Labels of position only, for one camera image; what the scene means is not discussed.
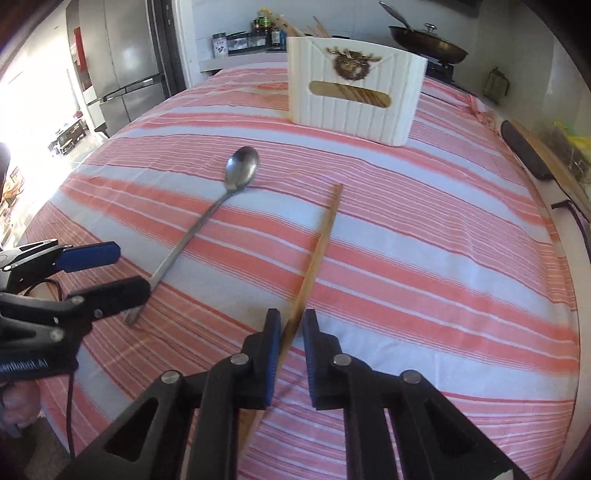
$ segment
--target striped tablecloth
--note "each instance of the striped tablecloth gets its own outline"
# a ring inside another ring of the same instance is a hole
[[[336,183],[345,189],[309,307],[374,369],[422,372],[532,478],[547,478],[576,395],[576,302],[559,238],[469,95],[426,80],[411,139],[391,148],[293,125],[284,64],[226,70],[156,107],[91,155],[25,241],[116,241],[113,266],[66,290],[149,276],[255,147],[252,187],[184,250],[135,327],[95,323],[80,350],[74,439],[91,442],[167,369],[235,353],[267,308],[289,315]],[[242,478],[345,478],[342,413],[310,405],[301,336]],[[42,383],[64,439],[65,378]]]

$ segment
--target red object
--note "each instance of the red object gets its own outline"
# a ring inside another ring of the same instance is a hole
[[[82,34],[80,33],[80,27],[74,29],[74,36],[76,37],[76,49],[78,50],[78,62],[80,63],[80,71],[87,72],[88,66],[86,65],[86,57],[84,55],[84,47],[82,45]]]

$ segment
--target refrigerator door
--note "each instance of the refrigerator door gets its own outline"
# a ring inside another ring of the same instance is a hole
[[[145,0],[104,2],[112,64],[119,85],[123,87],[160,73]]]
[[[161,83],[155,83],[126,93],[122,98],[131,121],[166,100]]]
[[[129,115],[125,109],[123,97],[116,97],[100,104],[100,110],[105,117],[107,134],[112,137],[125,125],[129,124]]]
[[[88,73],[96,96],[101,98],[125,84],[119,84],[111,60],[111,49],[105,30],[105,3],[103,0],[80,0],[79,6],[80,33]]]

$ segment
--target decorative wreath emblem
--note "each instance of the decorative wreath emblem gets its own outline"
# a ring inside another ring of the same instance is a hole
[[[352,51],[348,48],[340,51],[338,48],[327,48],[328,53],[336,55],[333,61],[336,73],[346,80],[363,80],[370,70],[370,61],[380,61],[382,57],[363,55],[360,51]]]

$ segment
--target white napkin holder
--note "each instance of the white napkin holder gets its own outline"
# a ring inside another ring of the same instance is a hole
[[[289,37],[290,118],[298,125],[404,145],[427,60],[344,38]]]

